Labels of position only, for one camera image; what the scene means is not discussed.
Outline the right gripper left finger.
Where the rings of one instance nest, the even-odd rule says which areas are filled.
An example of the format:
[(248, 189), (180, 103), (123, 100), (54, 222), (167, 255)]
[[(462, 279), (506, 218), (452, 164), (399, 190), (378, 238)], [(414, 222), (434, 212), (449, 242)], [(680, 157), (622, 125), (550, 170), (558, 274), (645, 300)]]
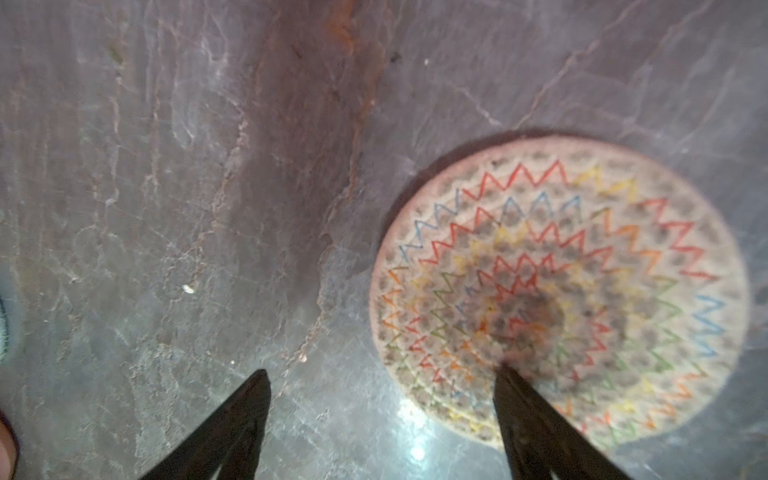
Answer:
[(255, 371), (145, 479), (253, 479), (271, 403), (264, 369)]

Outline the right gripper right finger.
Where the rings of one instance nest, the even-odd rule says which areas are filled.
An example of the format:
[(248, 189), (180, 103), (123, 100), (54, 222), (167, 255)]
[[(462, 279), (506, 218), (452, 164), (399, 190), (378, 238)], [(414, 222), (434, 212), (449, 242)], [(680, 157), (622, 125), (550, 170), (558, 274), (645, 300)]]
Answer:
[(496, 370), (493, 402), (514, 479), (629, 479), (509, 364)]

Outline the colourful zigzag woven coaster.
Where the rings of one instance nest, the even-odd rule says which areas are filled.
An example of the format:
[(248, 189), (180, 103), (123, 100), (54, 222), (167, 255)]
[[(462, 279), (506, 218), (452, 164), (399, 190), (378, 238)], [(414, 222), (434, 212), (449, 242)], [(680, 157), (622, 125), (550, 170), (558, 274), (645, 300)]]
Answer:
[(738, 245), (696, 188), (631, 150), (562, 136), (480, 151), (425, 183), (384, 236), (369, 292), (404, 394), (496, 448), (499, 365), (609, 450), (720, 394), (750, 308)]

